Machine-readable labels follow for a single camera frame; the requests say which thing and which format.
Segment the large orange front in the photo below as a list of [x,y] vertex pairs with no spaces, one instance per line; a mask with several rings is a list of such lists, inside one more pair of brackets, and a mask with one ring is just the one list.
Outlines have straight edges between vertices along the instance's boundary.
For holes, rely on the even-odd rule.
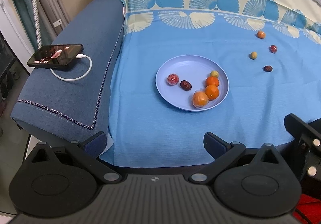
[[218,98],[219,96],[219,89],[216,85],[212,84],[212,85],[208,85],[205,88],[205,94],[207,95],[207,97],[209,98],[209,100],[215,100]]

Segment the yellow green fruit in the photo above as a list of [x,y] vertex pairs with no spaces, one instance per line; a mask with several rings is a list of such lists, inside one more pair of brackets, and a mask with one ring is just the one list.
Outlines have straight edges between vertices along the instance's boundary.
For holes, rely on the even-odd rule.
[[212,71],[209,76],[218,78],[219,77],[219,72],[218,71]]
[[257,53],[256,53],[255,51],[251,52],[251,53],[250,53],[250,58],[251,58],[252,60],[257,59]]

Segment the dark red jujube back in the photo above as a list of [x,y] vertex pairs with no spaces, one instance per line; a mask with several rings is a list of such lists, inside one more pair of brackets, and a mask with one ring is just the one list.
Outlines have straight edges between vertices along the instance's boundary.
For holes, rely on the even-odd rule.
[[192,85],[186,80],[181,80],[180,87],[185,91],[190,91],[192,89]]

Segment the dark red jujube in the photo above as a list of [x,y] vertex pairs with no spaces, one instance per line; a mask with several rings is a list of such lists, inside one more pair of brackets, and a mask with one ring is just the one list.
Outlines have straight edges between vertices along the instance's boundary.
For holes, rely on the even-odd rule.
[[190,91],[192,89],[192,85],[186,80],[181,80],[180,87],[185,91]]
[[273,68],[272,68],[271,66],[269,66],[269,65],[266,65],[266,66],[264,66],[263,70],[264,70],[265,72],[272,72],[272,71],[273,71]]

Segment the lavender plastic plate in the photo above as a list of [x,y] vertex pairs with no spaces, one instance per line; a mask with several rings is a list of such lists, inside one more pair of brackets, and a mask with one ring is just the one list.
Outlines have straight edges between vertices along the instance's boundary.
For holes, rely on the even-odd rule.
[[[215,100],[210,100],[204,107],[195,108],[192,104],[192,96],[196,91],[205,89],[205,81],[212,71],[219,72],[219,96]],[[180,80],[188,81],[192,89],[185,91],[179,84],[170,86],[167,83],[167,77],[172,73],[177,74]],[[206,111],[218,106],[225,100],[230,89],[225,71],[214,61],[198,55],[181,55],[167,60],[158,69],[155,82],[164,100],[174,107],[190,112]]]

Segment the red fruit front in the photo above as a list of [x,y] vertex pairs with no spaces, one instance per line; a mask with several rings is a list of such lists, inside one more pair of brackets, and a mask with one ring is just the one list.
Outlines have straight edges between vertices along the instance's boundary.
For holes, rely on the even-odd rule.
[[179,81],[180,81],[179,76],[175,73],[169,74],[167,77],[167,83],[170,86],[174,86],[174,85],[178,84]]

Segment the red fruit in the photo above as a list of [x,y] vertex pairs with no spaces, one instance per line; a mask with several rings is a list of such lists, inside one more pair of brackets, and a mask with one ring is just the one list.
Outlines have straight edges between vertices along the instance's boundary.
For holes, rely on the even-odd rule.
[[271,53],[276,53],[277,52],[277,46],[275,46],[275,45],[271,45],[270,47],[269,47],[269,50],[270,50],[270,52]]
[[178,84],[179,81],[180,81],[179,76],[175,73],[169,74],[167,77],[167,83],[170,86],[174,86],[174,85]]

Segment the blue denim sofa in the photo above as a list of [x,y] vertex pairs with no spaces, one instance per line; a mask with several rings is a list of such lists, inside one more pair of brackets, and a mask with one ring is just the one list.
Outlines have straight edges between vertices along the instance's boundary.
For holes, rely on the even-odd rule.
[[124,33],[120,0],[94,0],[54,40],[81,44],[83,59],[64,70],[34,69],[11,118],[50,146],[107,132],[111,78]]

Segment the dark red jujube front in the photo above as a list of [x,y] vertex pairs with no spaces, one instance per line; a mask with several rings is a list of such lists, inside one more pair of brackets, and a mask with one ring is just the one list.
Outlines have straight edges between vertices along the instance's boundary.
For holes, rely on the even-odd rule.
[[264,66],[263,70],[264,70],[265,72],[272,72],[272,71],[273,71],[273,68],[272,68],[271,66],[269,66],[269,65],[266,65],[266,66]]

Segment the wrapped red fruit right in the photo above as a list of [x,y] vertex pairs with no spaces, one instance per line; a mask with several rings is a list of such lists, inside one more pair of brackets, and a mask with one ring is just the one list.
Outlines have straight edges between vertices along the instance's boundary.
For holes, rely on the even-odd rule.
[[270,52],[271,53],[276,53],[277,52],[277,46],[275,46],[275,45],[271,45],[270,47],[269,47],[269,50],[270,50]]

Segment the black smartphone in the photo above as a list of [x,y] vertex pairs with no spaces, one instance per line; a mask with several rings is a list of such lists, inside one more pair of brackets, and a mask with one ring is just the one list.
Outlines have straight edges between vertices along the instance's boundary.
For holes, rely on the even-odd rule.
[[53,70],[69,70],[82,54],[82,44],[56,44],[40,47],[27,61],[28,67]]

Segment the small orange back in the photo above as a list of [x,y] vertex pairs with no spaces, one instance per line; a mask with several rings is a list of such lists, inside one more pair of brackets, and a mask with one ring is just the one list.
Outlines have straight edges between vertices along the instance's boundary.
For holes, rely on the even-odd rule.
[[264,31],[261,31],[261,30],[260,30],[260,31],[257,32],[256,36],[257,36],[258,38],[260,38],[260,39],[265,39],[266,34],[265,34]]

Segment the blue patterned bed sheet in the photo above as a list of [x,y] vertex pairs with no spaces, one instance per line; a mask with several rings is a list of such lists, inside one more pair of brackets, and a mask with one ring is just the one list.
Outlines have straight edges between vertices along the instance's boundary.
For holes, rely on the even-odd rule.
[[320,118],[320,0],[121,2],[105,162],[207,164],[206,132],[278,146],[286,115]]

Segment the grey curtain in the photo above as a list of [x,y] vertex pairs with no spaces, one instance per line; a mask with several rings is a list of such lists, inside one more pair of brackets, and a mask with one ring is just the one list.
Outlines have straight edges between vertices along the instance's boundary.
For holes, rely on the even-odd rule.
[[70,19],[62,0],[37,0],[40,7],[40,18],[50,38],[56,38],[69,24]]

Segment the white window frame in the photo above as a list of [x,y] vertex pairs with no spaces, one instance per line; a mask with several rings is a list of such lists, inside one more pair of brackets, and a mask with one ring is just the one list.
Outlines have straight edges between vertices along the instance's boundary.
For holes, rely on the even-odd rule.
[[34,47],[25,32],[12,0],[1,0],[1,33],[20,63],[30,74],[33,68],[27,66],[27,61],[34,53]]

